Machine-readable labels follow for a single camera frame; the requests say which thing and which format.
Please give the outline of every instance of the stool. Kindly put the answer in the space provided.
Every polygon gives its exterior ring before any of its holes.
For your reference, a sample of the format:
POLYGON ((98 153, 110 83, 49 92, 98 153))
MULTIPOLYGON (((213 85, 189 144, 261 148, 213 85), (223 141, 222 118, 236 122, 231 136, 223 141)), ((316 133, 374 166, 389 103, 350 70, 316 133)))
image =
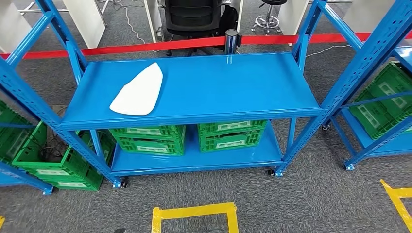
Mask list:
POLYGON ((285 4, 288 0, 262 0, 263 4, 259 6, 262 7, 265 4, 269 5, 268 9, 268 14, 263 15, 263 16, 258 16, 255 19, 255 24, 252 27, 252 31, 256 31, 255 27, 259 26, 261 28, 266 29, 265 35, 268 35, 270 32, 270 29, 277 28, 277 32, 281 32, 280 27, 279 27, 279 19, 277 19, 275 16, 272 16, 272 10, 273 6, 279 6, 282 4, 285 4))

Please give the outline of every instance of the caster wheel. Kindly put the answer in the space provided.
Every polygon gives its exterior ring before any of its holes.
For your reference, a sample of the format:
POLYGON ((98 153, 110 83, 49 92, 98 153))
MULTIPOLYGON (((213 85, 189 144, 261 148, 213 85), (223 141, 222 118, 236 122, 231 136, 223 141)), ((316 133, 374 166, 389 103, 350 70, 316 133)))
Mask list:
POLYGON ((275 170, 273 170, 273 169, 268 170, 268 175, 274 177, 275 176, 275 170))
POLYGON ((120 184, 120 188, 126 188, 128 186, 129 183, 127 183, 126 181, 122 181, 120 184))
POLYGON ((322 125, 322 130, 326 131, 330 129, 330 125, 322 125))

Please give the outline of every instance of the red barrier tape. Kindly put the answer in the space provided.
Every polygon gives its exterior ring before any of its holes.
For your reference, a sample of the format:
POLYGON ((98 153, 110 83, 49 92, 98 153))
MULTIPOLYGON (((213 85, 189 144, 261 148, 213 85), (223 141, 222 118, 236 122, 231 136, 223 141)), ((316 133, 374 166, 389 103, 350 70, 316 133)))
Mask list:
MULTIPOLYGON (((367 40, 370 33, 356 33, 361 41, 367 40)), ((412 33, 406 36, 407 39, 412 38, 412 33)), ((298 39, 297 35, 244 35, 242 36, 243 45, 259 45, 259 44, 287 44, 295 43, 298 39)), ((309 43, 341 43, 346 42, 345 38, 339 33, 331 34, 314 34, 309 43)), ((224 45, 224 36, 209 37, 190 40, 175 40, 159 43, 147 43, 139 45, 123 45, 123 46, 108 46, 96 49, 82 49, 84 56, 119 54, 131 52, 143 52, 153 50, 174 50, 186 49, 193 47, 208 47, 224 45)), ((6 59, 9 54, 2 53, 0 56, 6 59)), ((65 50, 48 51, 48 52, 29 52, 24 56, 24 59, 50 59, 67 57, 65 50)))

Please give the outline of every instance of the floor marking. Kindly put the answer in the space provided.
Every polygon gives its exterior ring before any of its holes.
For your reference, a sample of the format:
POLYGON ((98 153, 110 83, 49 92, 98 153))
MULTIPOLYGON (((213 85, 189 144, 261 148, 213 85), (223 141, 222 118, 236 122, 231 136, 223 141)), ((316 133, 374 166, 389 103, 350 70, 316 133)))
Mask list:
POLYGON ((0 216, 0 230, 1 230, 1 227, 3 226, 3 223, 4 223, 4 217, 0 216))
POLYGON ((239 233, 236 210, 237 208, 233 202, 167 210, 161 210, 159 207, 155 207, 152 217, 152 233, 161 233, 162 220, 215 214, 227 214, 229 233, 239 233))
POLYGON ((409 232, 412 233, 412 217, 401 201, 401 198, 412 198, 412 188, 391 188, 384 180, 381 179, 380 182, 405 222, 406 227, 408 227, 409 232))

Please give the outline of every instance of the shelf frame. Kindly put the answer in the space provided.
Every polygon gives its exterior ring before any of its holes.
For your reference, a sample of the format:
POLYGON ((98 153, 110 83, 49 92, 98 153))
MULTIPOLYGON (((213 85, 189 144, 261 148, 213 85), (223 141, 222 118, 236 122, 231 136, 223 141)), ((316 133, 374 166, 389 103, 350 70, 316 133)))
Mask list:
MULTIPOLYGON (((397 93, 392 96, 375 98, 373 100, 349 103, 356 91, 361 88, 373 72, 390 56, 398 58, 400 62, 405 64, 405 67, 412 71, 412 63, 407 62, 408 57, 404 54, 405 51, 407 51, 409 55, 411 48, 396 48, 412 29, 412 3, 410 1, 396 0, 369 38, 365 42, 362 42, 343 20, 333 12, 332 8, 330 8, 326 2, 327 0, 315 0, 314 3, 316 3, 316 5, 312 6, 312 8, 319 8, 318 11, 323 12, 326 17, 331 20, 332 24, 348 40, 348 43, 356 51, 356 54, 326 97, 326 99, 331 99, 330 97, 334 96, 332 97, 333 101, 324 101, 322 103, 324 108, 330 109, 327 117, 323 119, 322 126, 324 129, 328 129, 330 122, 333 123, 351 155, 350 159, 344 161, 344 166, 347 170, 353 170, 355 164, 366 158, 384 156, 385 152, 376 151, 385 144, 390 143, 412 126, 412 117, 409 117, 390 129, 381 138, 373 140, 367 146, 362 146, 360 152, 356 152, 336 119, 336 117, 342 114, 342 111, 346 115, 350 114, 347 109, 349 106, 411 94, 411 92, 397 93)), ((361 126, 359 124, 352 124, 351 127, 361 126)), ((356 134, 356 132, 361 132, 363 129, 352 129, 352 131, 356 134)), ((396 150, 396 148, 394 148, 394 150, 388 151, 387 155, 403 154, 408 151, 409 150, 396 150)))
MULTIPOLYGON (((313 35, 314 29, 319 21, 322 13, 326 14, 332 23, 340 29, 345 38, 349 41, 349 44, 355 46, 357 54, 354 59, 348 65, 346 70, 338 79, 335 86, 328 93, 326 98, 322 101, 319 109, 315 112, 305 115, 299 111, 295 115, 290 115, 289 135, 285 154, 281 157, 281 162, 273 164, 274 174, 276 176, 282 176, 283 171, 295 158, 295 156, 301 151, 304 145, 311 139, 313 134, 318 130, 322 123, 328 121, 334 116, 339 106, 346 102, 347 97, 351 96, 351 93, 361 85, 365 78, 370 76, 373 70, 389 57, 389 52, 395 48, 395 46, 403 38, 406 33, 411 29, 412 13, 405 12, 405 9, 410 9, 412 3, 397 0, 394 6, 391 8, 390 13, 382 20, 378 26, 379 30, 375 30, 369 39, 362 43, 353 35, 353 32, 345 27, 345 24, 341 19, 336 17, 333 10, 327 6, 327 0, 314 0, 312 7, 309 10, 308 16, 303 23, 299 38, 293 47, 292 56, 297 63, 296 69, 303 73, 306 51, 308 42, 313 35), (398 12, 405 12, 404 15, 398 14, 398 12), (399 22, 394 29, 391 25, 396 20, 399 22), (300 132, 297 138, 294 140, 295 126, 298 118, 309 117, 310 120, 300 132)), ((74 126, 64 124, 62 118, 59 117, 48 105, 36 94, 27 83, 16 73, 14 70, 15 65, 23 58, 24 53, 33 44, 33 41, 40 35, 40 30, 44 28, 44 22, 49 21, 51 27, 56 32, 57 37, 61 41, 64 48, 68 51, 69 60, 71 62, 74 78, 77 83, 81 82, 81 79, 86 71, 88 63, 85 57, 80 52, 80 49, 75 43, 69 29, 65 25, 63 19, 59 15, 52 0, 36 0, 37 5, 43 12, 44 16, 38 27, 34 27, 34 32, 30 33, 24 40, 21 50, 13 52, 13 57, 18 59, 13 60, 12 64, 7 63, 3 59, 0 59, 0 84, 1 87, 6 90, 10 95, 15 97, 20 103, 22 103, 28 110, 33 112, 39 119, 44 121, 51 129, 53 129, 62 139, 68 142, 77 152, 79 152, 87 161, 89 161, 100 173, 102 173, 115 188, 121 187, 121 174, 113 172, 109 166, 101 159, 100 156, 100 142, 97 137, 93 136, 93 142, 96 146, 97 154, 95 154, 75 133, 74 126)), ((216 165, 211 167, 215 169, 221 169, 216 165)))
POLYGON ((43 195, 50 195, 53 191, 51 184, 45 183, 35 177, 30 176, 25 171, 19 170, 15 167, 0 162, 0 173, 8 176, 5 181, 0 180, 0 187, 14 186, 14 185, 29 185, 43 192, 43 195))

